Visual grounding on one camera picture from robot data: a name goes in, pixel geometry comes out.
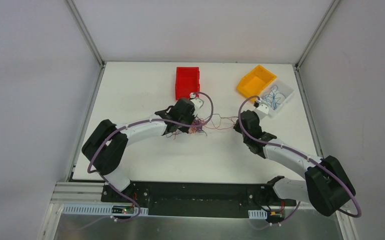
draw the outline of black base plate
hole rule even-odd
[[[248,210],[261,206],[281,206],[281,199],[264,202],[262,184],[181,183],[133,181],[123,193],[133,198],[153,216],[248,218]],[[108,185],[103,188],[101,201],[126,203]],[[285,199],[286,207],[297,203]]]

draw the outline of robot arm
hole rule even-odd
[[[192,94],[190,99],[183,97],[179,99],[174,106],[169,106],[165,110],[156,111],[149,118],[138,121],[144,123],[117,132],[97,155],[93,162],[93,166],[100,175],[108,180],[109,183],[119,191],[123,191],[131,183],[131,180],[126,176],[120,166],[125,148],[141,140],[174,133],[177,130],[187,133],[189,127],[179,126],[164,120],[172,120],[178,123],[191,125],[197,116],[198,110],[203,104],[203,100]],[[128,125],[116,125],[108,119],[101,121],[88,140],[84,143],[82,153],[89,161],[91,161],[105,139],[111,133],[123,126]]]
[[[256,139],[280,146],[254,141],[243,133],[238,121],[234,126],[235,131],[242,134],[243,142],[252,153],[280,163],[304,179],[291,180],[283,176],[275,177],[264,185],[264,194],[270,196],[269,199],[293,199],[311,203],[313,207],[324,216],[332,215],[350,200],[349,195],[336,180],[330,178],[313,163],[283,148],[283,146],[288,145],[275,135],[262,131],[259,123],[268,114],[269,108],[259,102],[255,102],[254,107],[255,109],[253,111],[246,110],[240,114],[244,129]],[[299,152],[330,170],[345,183],[353,195],[356,195],[352,183],[340,162],[335,157],[328,156],[326,158],[320,158],[302,151]]]

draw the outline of white wall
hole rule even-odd
[[[106,61],[295,63],[332,0],[75,0]]]
[[[356,188],[360,239],[385,239],[385,0],[342,1],[301,77],[323,153]]]
[[[0,239],[36,239],[99,67],[64,1],[0,0]]]

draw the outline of red wire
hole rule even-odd
[[[284,213],[284,209],[285,209],[285,201],[282,200],[281,201],[281,213]]]
[[[133,193],[133,200],[137,200],[137,193],[136,193],[136,192]],[[132,203],[132,205],[130,206],[130,208],[131,208],[131,209],[134,208],[134,203]]]

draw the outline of metal frame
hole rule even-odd
[[[319,23],[318,27],[316,28],[315,32],[313,33],[312,37],[310,38],[310,41],[308,42],[305,50],[301,54],[299,60],[294,67],[294,73],[297,80],[298,88],[300,90],[300,96],[304,105],[304,110],[306,112],[307,120],[309,123],[311,135],[313,138],[313,142],[316,148],[316,152],[319,156],[323,157],[323,152],[321,148],[321,144],[318,138],[318,134],[316,131],[313,115],[312,115],[312,109],[309,104],[309,99],[307,96],[307,93],[305,91],[305,86],[303,85],[301,76],[300,76],[300,67],[305,62],[306,58],[309,56],[312,48],[315,46],[316,42],[318,41],[321,33],[325,29],[326,25],[328,24],[329,20],[331,19],[331,16],[334,14],[335,10],[337,9],[338,5],[341,3],[342,0],[333,0],[326,11],[325,15],[323,16],[321,22]],[[93,106],[95,103],[95,100],[97,98],[98,90],[100,88],[100,83],[102,81],[104,71],[105,71],[105,61],[102,59],[100,52],[97,49],[97,46],[95,45],[90,32],[88,31],[75,3],[73,0],[65,0],[65,3],[70,10],[74,21],[76,22],[76,25],[79,28],[79,31],[81,32],[82,36],[85,39],[85,42],[87,43],[88,47],[90,48],[92,54],[94,55],[95,59],[97,60],[98,64],[101,67],[101,70],[98,75],[97,82],[94,87],[94,91],[91,96],[91,100],[87,109],[86,116],[84,118],[84,121],[81,126],[81,130],[78,136],[78,143],[76,145],[76,148],[73,152],[73,158],[71,160],[71,165],[69,171],[67,171],[66,175],[66,181],[70,179],[71,174],[74,171],[74,168],[76,167],[76,159],[78,158],[80,154],[80,147],[82,146],[83,139],[85,137],[85,133],[87,130],[88,122],[91,117],[91,113],[93,110]],[[99,182],[57,182],[54,188],[54,192],[52,194],[50,205],[48,207],[48,211],[46,213],[46,217],[44,220],[44,223],[42,225],[40,234],[38,236],[38,239],[40,240],[53,240],[57,231],[57,226],[60,220],[60,216],[63,211],[64,204],[95,204],[95,205],[108,205],[108,202],[101,202],[101,194],[103,191],[104,183]],[[115,203],[117,205],[126,205],[130,206],[131,203]],[[300,206],[301,209],[313,209],[313,206],[310,204],[303,204]],[[359,240],[359,236],[356,231],[355,224],[353,222],[353,219],[347,215],[341,214],[339,212],[336,212],[339,227],[341,229],[341,233],[343,235],[343,238],[345,240]]]
[[[328,7],[328,10],[326,10],[325,15],[323,15],[322,20],[320,21],[319,25],[317,26],[316,30],[314,31],[312,37],[310,38],[309,43],[307,44],[306,48],[304,49],[303,53],[301,54],[300,58],[298,59],[297,64],[295,65],[297,69],[300,71],[301,66],[305,62],[306,58],[309,56],[310,51],[315,46],[315,43],[318,41],[319,36],[324,31],[325,27],[327,26],[328,22],[330,21],[332,15],[336,11],[337,7],[341,3],[342,0],[333,0],[331,4]]]
[[[105,69],[106,69],[106,64],[104,64],[101,67],[100,72],[98,74],[97,82],[95,83],[94,90],[92,91],[92,95],[90,98],[91,100],[89,101],[89,105],[88,105],[88,108],[86,111],[86,116],[82,122],[82,125],[80,127],[80,131],[78,133],[77,145],[76,145],[75,149],[73,150],[73,153],[71,154],[72,159],[71,159],[70,165],[68,166],[68,169],[66,171],[66,176],[65,176],[66,181],[70,180],[71,175],[75,170],[76,161],[77,161],[79,154],[81,152],[82,143],[83,143],[83,140],[85,137],[85,133],[87,132],[87,127],[88,127],[88,123],[89,123],[90,118],[91,118],[91,114],[93,113],[94,104],[95,104],[96,99],[97,99],[97,94],[98,94],[99,89],[100,89],[100,84],[101,84],[101,81],[103,79]]]
[[[312,109],[309,104],[309,98],[308,98],[308,95],[306,94],[305,87],[302,82],[302,78],[300,77],[300,72],[297,70],[296,67],[294,67],[294,73],[295,73],[295,79],[297,80],[298,90],[300,91],[301,101],[303,102],[304,112],[306,113],[307,122],[310,127],[310,134],[312,135],[313,144],[316,149],[316,154],[319,157],[324,157],[321,143],[319,142],[318,133],[316,131],[315,122],[313,120]]]
[[[104,60],[100,55],[100,52],[96,46],[96,44],[93,41],[93,38],[91,37],[90,32],[87,29],[87,26],[85,25],[84,20],[81,17],[81,14],[78,11],[78,8],[76,7],[73,0],[64,0],[64,2],[67,5],[67,8],[69,9],[70,13],[73,16],[73,19],[79,28],[80,33],[82,34],[83,38],[85,39],[86,44],[88,45],[89,49],[91,50],[92,54],[94,55],[95,59],[97,60],[98,64],[101,68],[103,68]]]

